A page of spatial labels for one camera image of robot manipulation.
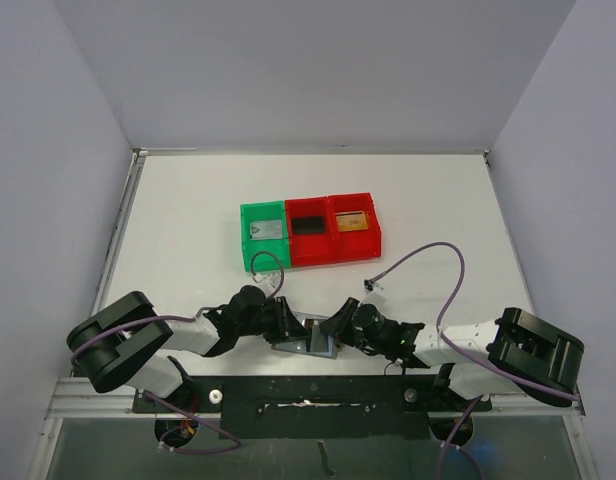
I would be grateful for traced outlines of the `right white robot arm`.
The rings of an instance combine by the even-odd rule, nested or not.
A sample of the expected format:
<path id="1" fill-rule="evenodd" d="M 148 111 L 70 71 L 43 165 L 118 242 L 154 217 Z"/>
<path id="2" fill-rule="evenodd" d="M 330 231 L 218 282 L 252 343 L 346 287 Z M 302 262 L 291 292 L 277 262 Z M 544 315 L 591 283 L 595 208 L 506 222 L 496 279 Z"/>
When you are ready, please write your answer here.
<path id="1" fill-rule="evenodd" d="M 404 369 L 448 366 L 449 374 L 433 384 L 434 399 L 447 409 L 480 395 L 517 391 L 558 408 L 580 400 L 584 343 L 520 308 L 507 307 L 494 320 L 443 327 L 398 322 L 350 298 L 320 330 Z"/>

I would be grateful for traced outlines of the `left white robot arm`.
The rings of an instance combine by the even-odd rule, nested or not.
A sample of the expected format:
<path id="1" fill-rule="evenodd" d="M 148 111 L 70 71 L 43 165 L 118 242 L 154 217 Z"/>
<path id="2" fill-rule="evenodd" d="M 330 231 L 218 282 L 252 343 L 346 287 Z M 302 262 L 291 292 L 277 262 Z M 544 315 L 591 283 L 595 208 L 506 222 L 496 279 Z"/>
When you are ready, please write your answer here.
<path id="1" fill-rule="evenodd" d="M 195 387 L 182 364 L 163 352 L 215 358 L 247 336 L 276 345 L 304 340 L 309 332 L 285 297 L 246 285 L 228 302 L 202 307 L 193 316 L 159 315 L 144 293 L 132 291 L 73 328 L 66 343 L 72 365 L 96 392 L 131 386 L 178 411 L 188 405 Z"/>

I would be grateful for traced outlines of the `grey card holder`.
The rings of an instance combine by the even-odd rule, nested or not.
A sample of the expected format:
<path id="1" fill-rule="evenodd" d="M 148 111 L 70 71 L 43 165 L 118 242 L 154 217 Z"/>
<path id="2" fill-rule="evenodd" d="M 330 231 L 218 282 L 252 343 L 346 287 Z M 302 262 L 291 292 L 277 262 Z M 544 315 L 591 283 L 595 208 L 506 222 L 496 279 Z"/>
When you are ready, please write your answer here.
<path id="1" fill-rule="evenodd" d="M 327 320 L 327 317 L 297 311 L 294 311 L 293 314 L 299 323 L 307 329 L 309 336 L 306 339 L 275 344 L 272 346 L 272 349 L 290 354 L 336 359 L 337 347 L 335 339 L 320 330 L 320 325 Z"/>

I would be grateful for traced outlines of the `black credit card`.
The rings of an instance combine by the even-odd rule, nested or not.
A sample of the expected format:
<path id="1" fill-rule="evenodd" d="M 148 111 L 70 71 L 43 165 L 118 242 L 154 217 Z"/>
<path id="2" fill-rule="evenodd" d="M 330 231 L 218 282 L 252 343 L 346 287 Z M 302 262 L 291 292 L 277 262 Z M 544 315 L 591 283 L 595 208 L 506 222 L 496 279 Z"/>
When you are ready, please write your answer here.
<path id="1" fill-rule="evenodd" d="M 329 356 L 333 352 L 332 338 L 321 331 L 318 323 L 312 325 L 307 351 L 321 356 Z"/>

